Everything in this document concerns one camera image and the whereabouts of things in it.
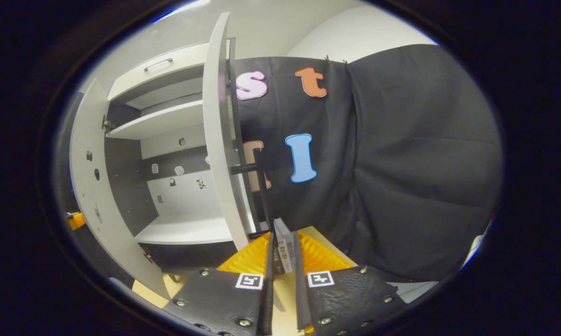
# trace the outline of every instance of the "bolt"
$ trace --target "bolt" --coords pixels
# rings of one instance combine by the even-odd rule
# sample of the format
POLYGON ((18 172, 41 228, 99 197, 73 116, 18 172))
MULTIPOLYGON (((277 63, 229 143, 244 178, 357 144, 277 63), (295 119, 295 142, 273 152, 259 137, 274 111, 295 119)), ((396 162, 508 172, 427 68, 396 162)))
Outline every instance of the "bolt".
POLYGON ((249 320, 240 320, 239 325, 241 327, 251 327, 251 321, 249 320))

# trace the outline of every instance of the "wall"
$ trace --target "wall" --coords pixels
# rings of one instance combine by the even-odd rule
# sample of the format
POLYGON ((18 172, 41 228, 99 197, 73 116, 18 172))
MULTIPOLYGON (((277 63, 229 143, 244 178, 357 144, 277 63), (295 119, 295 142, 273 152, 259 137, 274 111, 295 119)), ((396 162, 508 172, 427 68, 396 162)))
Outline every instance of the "wall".
POLYGON ((333 15, 361 6, 359 0, 210 0, 154 23, 122 41, 88 75, 85 91, 95 77, 110 89, 114 79, 134 66, 185 45, 205 42, 218 17, 230 12, 227 36, 235 37, 237 59, 284 56, 308 32, 333 15))
POLYGON ((287 53, 291 57, 353 62, 410 44, 436 44, 416 28, 372 6, 347 9, 312 30, 287 53))

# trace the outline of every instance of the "letter s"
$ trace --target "letter s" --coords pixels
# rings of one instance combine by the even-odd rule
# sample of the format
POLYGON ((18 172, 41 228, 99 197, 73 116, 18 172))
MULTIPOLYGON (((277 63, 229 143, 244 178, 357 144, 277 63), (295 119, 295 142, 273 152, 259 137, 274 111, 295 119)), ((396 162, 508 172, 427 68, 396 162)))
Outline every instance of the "letter s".
POLYGON ((245 72, 237 76, 237 98, 241 100, 259 98, 268 91, 262 82, 265 75, 261 71, 245 72))

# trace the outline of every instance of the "blue letter i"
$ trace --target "blue letter i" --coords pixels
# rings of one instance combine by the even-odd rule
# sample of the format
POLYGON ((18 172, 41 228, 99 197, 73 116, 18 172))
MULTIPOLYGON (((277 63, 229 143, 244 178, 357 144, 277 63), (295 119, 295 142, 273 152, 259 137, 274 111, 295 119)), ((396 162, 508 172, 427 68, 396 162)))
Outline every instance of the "blue letter i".
POLYGON ((317 172, 312 168, 312 156, 310 155, 310 142, 312 136, 309 134, 295 134, 288 136, 284 142, 291 147, 293 152, 293 166, 295 173, 291 181, 301 183, 315 178, 317 172))

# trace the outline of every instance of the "cabinet shelf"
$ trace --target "cabinet shelf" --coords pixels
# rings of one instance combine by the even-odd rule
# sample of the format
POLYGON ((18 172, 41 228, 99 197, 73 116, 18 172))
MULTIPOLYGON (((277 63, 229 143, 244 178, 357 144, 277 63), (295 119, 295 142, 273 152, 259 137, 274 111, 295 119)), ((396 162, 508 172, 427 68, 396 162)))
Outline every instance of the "cabinet shelf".
POLYGON ((203 124, 203 100, 172 106, 123 124, 107 138, 144 140, 152 136, 203 124))
POLYGON ((230 242, 233 238, 224 217, 187 214, 158 217, 137 234, 135 240, 148 244, 191 245, 230 242))

